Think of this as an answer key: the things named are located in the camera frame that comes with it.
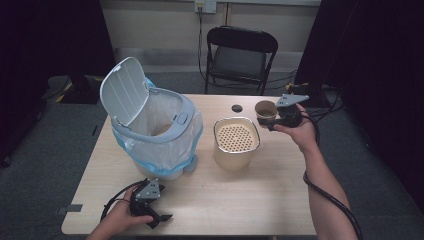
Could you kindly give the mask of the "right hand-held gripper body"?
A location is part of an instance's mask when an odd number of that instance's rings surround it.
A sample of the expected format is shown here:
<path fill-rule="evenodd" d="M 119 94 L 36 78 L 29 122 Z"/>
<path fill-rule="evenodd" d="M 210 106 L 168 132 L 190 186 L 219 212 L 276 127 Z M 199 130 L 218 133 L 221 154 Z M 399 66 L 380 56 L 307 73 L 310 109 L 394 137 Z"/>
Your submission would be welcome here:
<path fill-rule="evenodd" d="M 302 116 L 297 104 L 308 99 L 308 95 L 283 94 L 275 103 L 279 115 L 276 123 L 290 128 L 298 127 Z"/>

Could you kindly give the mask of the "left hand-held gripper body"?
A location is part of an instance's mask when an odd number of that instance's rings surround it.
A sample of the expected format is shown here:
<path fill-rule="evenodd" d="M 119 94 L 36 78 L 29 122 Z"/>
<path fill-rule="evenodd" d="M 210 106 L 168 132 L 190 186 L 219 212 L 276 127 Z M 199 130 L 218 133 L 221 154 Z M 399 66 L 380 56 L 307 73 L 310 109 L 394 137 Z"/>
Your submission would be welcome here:
<path fill-rule="evenodd" d="M 130 197 L 130 213 L 133 216 L 149 215 L 157 217 L 158 214 L 150 204 L 160 197 L 160 184 L 158 180 L 145 179 L 133 190 Z"/>

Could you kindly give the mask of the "brown paper cup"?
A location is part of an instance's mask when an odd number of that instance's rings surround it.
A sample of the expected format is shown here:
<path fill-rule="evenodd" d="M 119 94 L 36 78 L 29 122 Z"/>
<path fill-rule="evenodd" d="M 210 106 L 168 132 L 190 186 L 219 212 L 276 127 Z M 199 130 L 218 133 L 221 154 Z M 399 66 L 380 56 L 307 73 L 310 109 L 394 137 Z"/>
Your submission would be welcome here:
<path fill-rule="evenodd" d="M 259 125 L 266 128 L 276 118 L 278 111 L 274 102 L 263 100 L 255 105 L 255 113 Z"/>

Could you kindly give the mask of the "white grey lidded trash can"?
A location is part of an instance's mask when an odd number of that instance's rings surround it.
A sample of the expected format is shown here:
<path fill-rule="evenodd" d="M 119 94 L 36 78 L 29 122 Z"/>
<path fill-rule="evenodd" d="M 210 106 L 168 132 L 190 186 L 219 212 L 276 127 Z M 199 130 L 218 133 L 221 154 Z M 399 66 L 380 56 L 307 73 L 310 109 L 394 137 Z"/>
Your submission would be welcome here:
<path fill-rule="evenodd" d="M 147 80 L 139 61 L 128 57 L 118 63 L 103 80 L 100 99 L 112 119 L 129 125 L 141 112 L 149 93 L 143 84 Z"/>

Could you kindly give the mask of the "person's right hand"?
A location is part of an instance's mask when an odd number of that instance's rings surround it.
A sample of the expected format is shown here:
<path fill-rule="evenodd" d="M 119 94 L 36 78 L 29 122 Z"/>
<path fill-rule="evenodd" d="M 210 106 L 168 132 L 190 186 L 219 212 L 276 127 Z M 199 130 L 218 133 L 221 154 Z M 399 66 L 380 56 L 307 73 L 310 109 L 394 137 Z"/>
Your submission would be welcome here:
<path fill-rule="evenodd" d="M 311 155 L 319 151 L 318 144 L 316 142 L 316 133 L 313 123 L 308 119 L 308 113 L 305 108 L 300 104 L 297 104 L 297 108 L 304 116 L 302 123 L 296 128 L 290 128 L 287 126 L 275 124 L 273 128 L 285 134 L 288 134 L 292 140 L 298 145 L 300 151 L 304 155 Z"/>

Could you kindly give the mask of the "person's left hand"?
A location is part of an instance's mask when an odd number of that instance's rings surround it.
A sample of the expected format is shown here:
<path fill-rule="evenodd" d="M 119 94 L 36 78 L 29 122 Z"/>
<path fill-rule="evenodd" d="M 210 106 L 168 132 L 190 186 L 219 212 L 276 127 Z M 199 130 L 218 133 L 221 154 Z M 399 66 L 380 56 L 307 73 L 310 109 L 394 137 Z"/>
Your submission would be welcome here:
<path fill-rule="evenodd" d="M 128 189 L 122 200 L 118 200 L 106 217 L 98 226 L 112 228 L 115 235 L 128 230 L 129 228 L 149 223 L 153 220 L 151 216 L 132 216 L 130 213 L 130 197 L 134 187 Z"/>

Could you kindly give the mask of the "black stand base yellow tape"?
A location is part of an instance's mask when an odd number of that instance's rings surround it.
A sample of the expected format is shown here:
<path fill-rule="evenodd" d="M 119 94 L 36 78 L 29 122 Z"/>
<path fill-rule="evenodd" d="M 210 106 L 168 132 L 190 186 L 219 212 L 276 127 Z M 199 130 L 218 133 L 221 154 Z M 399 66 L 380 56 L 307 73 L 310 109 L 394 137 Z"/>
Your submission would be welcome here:
<path fill-rule="evenodd" d="M 329 108 L 330 103 L 321 86 L 314 86 L 309 83 L 294 84 L 288 83 L 286 91 L 294 95 L 308 95 L 309 99 L 301 103 L 307 108 Z"/>
<path fill-rule="evenodd" d="M 100 86 L 104 80 L 100 76 L 85 75 L 87 89 L 75 86 L 69 76 L 54 76 L 47 81 L 47 90 L 42 96 L 51 103 L 96 104 L 99 101 Z"/>

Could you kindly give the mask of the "beige container with strainer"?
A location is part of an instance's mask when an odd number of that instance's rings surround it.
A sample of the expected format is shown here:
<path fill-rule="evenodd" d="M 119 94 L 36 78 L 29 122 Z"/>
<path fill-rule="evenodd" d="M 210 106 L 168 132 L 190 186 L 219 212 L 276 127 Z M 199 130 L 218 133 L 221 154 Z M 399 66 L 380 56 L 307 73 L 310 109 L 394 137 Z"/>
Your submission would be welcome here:
<path fill-rule="evenodd" d="M 253 121 L 245 117 L 218 120 L 213 128 L 214 160 L 227 171 L 238 171 L 250 164 L 260 146 L 260 137 Z"/>

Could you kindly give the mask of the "black folding chair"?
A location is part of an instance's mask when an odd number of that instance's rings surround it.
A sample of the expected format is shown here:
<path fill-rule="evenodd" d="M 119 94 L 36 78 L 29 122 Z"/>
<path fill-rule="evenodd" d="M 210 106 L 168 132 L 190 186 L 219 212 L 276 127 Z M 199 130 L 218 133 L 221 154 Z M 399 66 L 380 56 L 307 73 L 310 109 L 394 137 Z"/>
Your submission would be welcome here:
<path fill-rule="evenodd" d="M 263 95 L 279 44 L 271 34 L 234 26 L 207 33 L 204 93 L 216 79 L 256 85 Z"/>

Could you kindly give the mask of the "grey tape strip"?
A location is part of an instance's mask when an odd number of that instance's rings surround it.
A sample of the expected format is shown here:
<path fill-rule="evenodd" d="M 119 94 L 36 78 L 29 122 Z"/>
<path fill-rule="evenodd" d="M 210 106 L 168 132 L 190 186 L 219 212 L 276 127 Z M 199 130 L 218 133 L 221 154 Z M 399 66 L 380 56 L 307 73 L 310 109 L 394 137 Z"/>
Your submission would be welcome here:
<path fill-rule="evenodd" d="M 60 206 L 56 213 L 58 215 L 66 215 L 68 212 L 80 212 L 82 210 L 82 204 L 69 204 L 66 206 Z"/>

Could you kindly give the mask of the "black curtain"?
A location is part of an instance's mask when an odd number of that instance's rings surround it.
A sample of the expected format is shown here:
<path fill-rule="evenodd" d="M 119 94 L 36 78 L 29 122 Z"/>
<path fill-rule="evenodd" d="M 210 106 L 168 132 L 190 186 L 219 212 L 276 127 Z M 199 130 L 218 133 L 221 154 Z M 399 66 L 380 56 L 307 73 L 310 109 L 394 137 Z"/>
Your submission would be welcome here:
<path fill-rule="evenodd" d="M 0 0 L 0 168 L 39 118 L 53 76 L 87 89 L 115 65 L 100 0 Z"/>
<path fill-rule="evenodd" d="M 321 0 L 296 81 L 340 89 L 424 213 L 424 0 Z"/>

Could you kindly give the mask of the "white wall socket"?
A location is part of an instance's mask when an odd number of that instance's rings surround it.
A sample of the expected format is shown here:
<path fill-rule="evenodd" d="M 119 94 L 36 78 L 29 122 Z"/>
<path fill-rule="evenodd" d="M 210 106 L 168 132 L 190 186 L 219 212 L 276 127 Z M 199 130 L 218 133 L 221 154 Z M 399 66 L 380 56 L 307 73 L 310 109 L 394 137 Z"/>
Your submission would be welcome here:
<path fill-rule="evenodd" d="M 194 2 L 194 11 L 196 13 L 215 14 L 217 11 L 217 2 L 197 0 Z"/>

